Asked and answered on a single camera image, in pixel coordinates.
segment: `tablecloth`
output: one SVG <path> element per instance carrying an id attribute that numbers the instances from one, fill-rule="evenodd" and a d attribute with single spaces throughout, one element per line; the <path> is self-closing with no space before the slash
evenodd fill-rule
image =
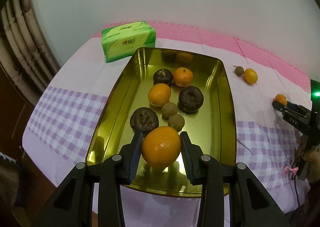
<path id="1" fill-rule="evenodd" d="M 293 183 L 281 172 L 292 164 L 299 132 L 282 120 L 271 102 L 276 94 L 283 93 L 289 101 L 311 108 L 308 77 L 272 53 L 238 38 L 191 26 L 148 23 L 156 29 L 156 47 L 223 61 L 235 106 L 236 160 L 248 165 L 284 212 L 294 210 Z M 85 160 L 102 109 L 129 59 L 105 63 L 99 32 L 67 61 L 40 98 L 26 126 L 23 148 L 55 186 L 77 162 Z M 234 65 L 254 69 L 257 84 L 249 86 L 237 77 Z M 297 181 L 297 187 L 303 203 L 308 183 Z M 121 187 L 121 192 L 128 227 L 196 226 L 199 199 L 157 196 L 126 187 Z M 97 212 L 97 188 L 93 210 Z"/>

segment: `rectangular gold tray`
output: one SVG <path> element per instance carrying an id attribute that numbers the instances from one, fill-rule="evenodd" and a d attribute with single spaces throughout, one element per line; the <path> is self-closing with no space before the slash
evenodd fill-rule
<path id="1" fill-rule="evenodd" d="M 190 69 L 197 86 L 204 95 L 204 103 L 195 114 L 187 115 L 185 126 L 193 144 L 228 165 L 236 162 L 236 120 L 227 74 L 221 60 L 172 49 L 138 48 L 114 85 L 95 129 L 86 157 L 88 165 L 102 163 L 119 153 L 131 142 L 133 130 L 129 119 L 139 107 L 150 107 L 158 115 L 159 125 L 168 125 L 161 109 L 149 105 L 148 92 L 153 86 L 153 74 L 166 68 L 172 73 L 178 67 Z M 178 103 L 181 88 L 171 86 L 170 101 Z M 201 186 L 193 186 L 186 177 L 181 154 L 162 172 L 140 158 L 137 176 L 130 188 L 167 196 L 200 197 Z"/>

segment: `pink ribbon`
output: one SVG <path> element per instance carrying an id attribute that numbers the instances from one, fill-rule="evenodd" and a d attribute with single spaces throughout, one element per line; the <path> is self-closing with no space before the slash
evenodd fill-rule
<path id="1" fill-rule="evenodd" d="M 298 167 L 291 168 L 289 166 L 285 166 L 284 169 L 282 170 L 282 176 L 285 176 L 285 173 L 287 172 L 292 172 L 293 176 L 295 176 L 297 171 L 298 171 Z"/>

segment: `logo on tissue package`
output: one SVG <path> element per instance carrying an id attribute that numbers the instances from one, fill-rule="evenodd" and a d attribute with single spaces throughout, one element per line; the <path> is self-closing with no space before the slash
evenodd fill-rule
<path id="1" fill-rule="evenodd" d="M 127 28 L 131 28 L 132 26 L 125 26 L 125 27 L 121 27 L 120 30 L 122 29 L 127 29 Z"/>
<path id="2" fill-rule="evenodd" d="M 129 44 L 134 44 L 134 42 L 136 41 L 136 39 L 130 39 L 130 40 L 126 40 L 126 41 L 123 41 L 123 45 L 129 45 Z"/>

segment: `green tissue package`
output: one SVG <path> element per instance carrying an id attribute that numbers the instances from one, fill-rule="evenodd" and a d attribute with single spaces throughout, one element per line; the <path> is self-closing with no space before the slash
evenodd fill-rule
<path id="1" fill-rule="evenodd" d="M 101 33 L 106 63 L 131 56 L 139 47 L 156 46 L 156 30 L 145 21 L 110 27 Z"/>

